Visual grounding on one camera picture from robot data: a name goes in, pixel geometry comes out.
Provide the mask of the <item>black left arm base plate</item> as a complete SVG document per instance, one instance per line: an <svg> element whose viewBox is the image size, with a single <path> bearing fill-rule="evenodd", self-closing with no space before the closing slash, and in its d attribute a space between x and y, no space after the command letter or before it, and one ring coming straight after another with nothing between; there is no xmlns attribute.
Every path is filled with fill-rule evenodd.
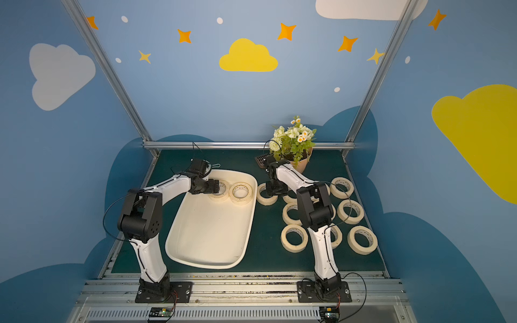
<svg viewBox="0 0 517 323"><path fill-rule="evenodd" d="M192 294L193 282L173 281L165 283L140 283L135 303L137 304L186 304Z"/></svg>

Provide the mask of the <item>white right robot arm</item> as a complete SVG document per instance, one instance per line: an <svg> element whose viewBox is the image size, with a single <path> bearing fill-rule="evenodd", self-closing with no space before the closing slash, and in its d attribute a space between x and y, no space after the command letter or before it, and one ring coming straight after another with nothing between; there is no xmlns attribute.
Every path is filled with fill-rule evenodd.
<svg viewBox="0 0 517 323"><path fill-rule="evenodd" d="M325 183L305 177L288 160L277 161L274 156L267 156L263 165L269 175L269 196L284 196L289 190L296 193L299 218L312 242L317 290L323 296L337 292L341 289L341 275L334 259L330 229L334 211Z"/></svg>

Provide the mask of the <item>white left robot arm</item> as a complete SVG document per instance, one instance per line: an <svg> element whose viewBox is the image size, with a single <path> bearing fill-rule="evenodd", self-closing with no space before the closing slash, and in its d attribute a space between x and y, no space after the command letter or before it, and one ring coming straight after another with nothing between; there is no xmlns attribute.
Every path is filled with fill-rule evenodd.
<svg viewBox="0 0 517 323"><path fill-rule="evenodd" d="M170 294L169 272L158 239L163 207L183 193L218 193L219 181L208 178L211 169L208 161L194 158L185 171L154 186L131 189L125 196L117 228L133 246L141 269L139 284L144 291L159 298Z"/></svg>

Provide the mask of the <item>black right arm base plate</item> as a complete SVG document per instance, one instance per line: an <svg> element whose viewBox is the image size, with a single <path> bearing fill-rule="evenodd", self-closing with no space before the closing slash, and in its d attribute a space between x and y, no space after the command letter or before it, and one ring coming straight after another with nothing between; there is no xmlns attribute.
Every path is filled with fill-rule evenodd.
<svg viewBox="0 0 517 323"><path fill-rule="evenodd" d="M296 293L300 303L351 303L352 297L347 282L342 281L340 288L326 292L314 281L303 279L296 282Z"/></svg>

